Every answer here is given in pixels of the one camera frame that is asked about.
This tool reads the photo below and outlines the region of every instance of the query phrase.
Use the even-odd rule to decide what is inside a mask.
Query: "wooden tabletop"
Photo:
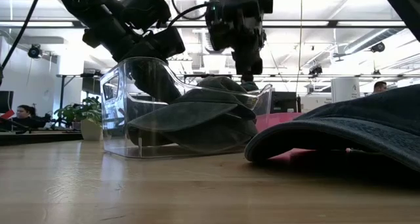
[[[0,147],[1,223],[420,223],[418,174],[381,156],[299,151],[166,160],[98,143]]]

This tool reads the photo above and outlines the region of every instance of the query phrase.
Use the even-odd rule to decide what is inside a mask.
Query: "clear plastic bin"
[[[218,152],[191,151],[165,139],[133,135],[133,119],[163,108],[176,95],[193,89],[216,91],[246,98],[245,106],[257,115],[259,131],[268,125],[272,86],[248,94],[203,88],[181,82],[168,65],[156,58],[136,57],[119,63],[102,76],[102,124],[105,151],[130,158],[161,158],[243,152],[245,145]],[[159,99],[150,95],[159,95]]]

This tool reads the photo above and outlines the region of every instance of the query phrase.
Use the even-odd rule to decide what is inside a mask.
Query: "woman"
[[[37,119],[38,117],[34,107],[28,105],[20,105],[16,111],[16,117],[12,120],[32,129],[44,127],[45,122],[39,121]]]
[[[28,105],[20,105],[16,111],[16,117],[21,120],[30,118],[32,114],[35,114],[35,108]]]

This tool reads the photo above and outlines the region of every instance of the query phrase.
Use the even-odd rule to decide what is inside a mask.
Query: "transparent container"
[[[244,102],[242,106],[255,113],[256,118],[252,121],[257,125],[258,131],[268,127],[271,85],[267,85],[260,91],[239,93],[186,84],[176,77],[166,63],[156,58],[146,57],[129,58],[120,62],[102,76],[100,85],[104,150],[121,156],[161,158],[243,152],[246,143],[230,146],[227,144],[229,141],[222,139],[217,142],[217,146],[226,146],[227,149],[192,150],[174,143],[166,134],[143,133],[131,126],[133,120],[141,119],[158,110],[161,111],[162,108],[191,90],[199,89],[204,93],[217,93],[217,95],[241,99]]]

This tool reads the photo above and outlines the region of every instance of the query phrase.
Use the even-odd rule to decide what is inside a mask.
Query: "green plant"
[[[81,104],[69,104],[62,109],[58,109],[54,114],[65,120],[66,125],[85,119],[97,125],[102,125],[102,108],[99,97],[83,99]]]

